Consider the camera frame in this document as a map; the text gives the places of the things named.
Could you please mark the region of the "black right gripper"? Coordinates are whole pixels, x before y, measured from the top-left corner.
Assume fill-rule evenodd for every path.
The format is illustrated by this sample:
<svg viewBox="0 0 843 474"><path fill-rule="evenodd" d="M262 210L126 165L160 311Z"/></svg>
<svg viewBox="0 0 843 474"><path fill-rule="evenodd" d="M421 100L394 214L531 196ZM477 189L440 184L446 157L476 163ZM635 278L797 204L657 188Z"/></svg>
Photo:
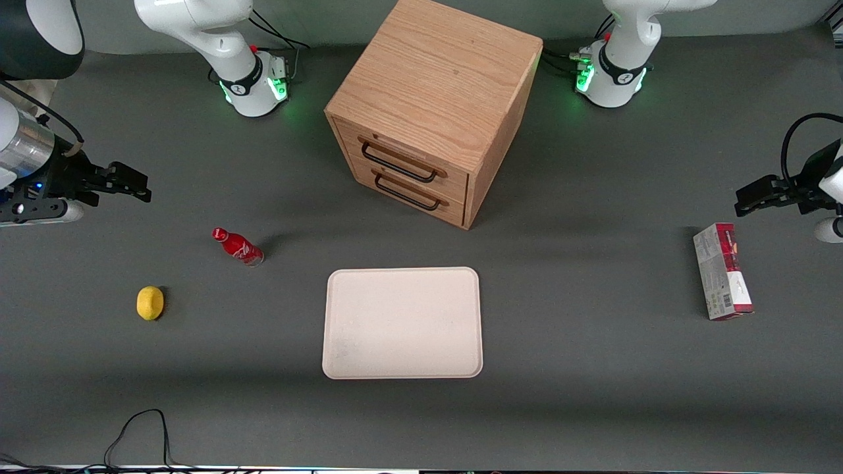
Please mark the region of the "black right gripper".
<svg viewBox="0 0 843 474"><path fill-rule="evenodd" d="M122 194L143 202L151 201L149 189L135 189L147 188L147 175L121 162L112 162L109 164L109 182L118 187L109 187L105 171L105 168L92 164L85 153L79 152L69 158L57 154L38 171L3 187L1 203L17 198L63 199L97 206L99 193Z"/></svg>

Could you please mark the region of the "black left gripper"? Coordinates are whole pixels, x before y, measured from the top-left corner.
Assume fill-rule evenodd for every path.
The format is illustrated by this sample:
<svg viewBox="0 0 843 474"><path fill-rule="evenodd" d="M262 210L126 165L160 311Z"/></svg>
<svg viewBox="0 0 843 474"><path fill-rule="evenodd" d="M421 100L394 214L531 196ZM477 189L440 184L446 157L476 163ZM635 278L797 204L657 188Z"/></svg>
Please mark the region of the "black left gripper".
<svg viewBox="0 0 843 474"><path fill-rule="evenodd" d="M819 208L835 210L842 201L841 141L811 154L801 171L793 177L796 191L792 192L799 212L807 214ZM794 201L783 193L777 176L762 176L736 192L736 216L772 207L786 207Z"/></svg>

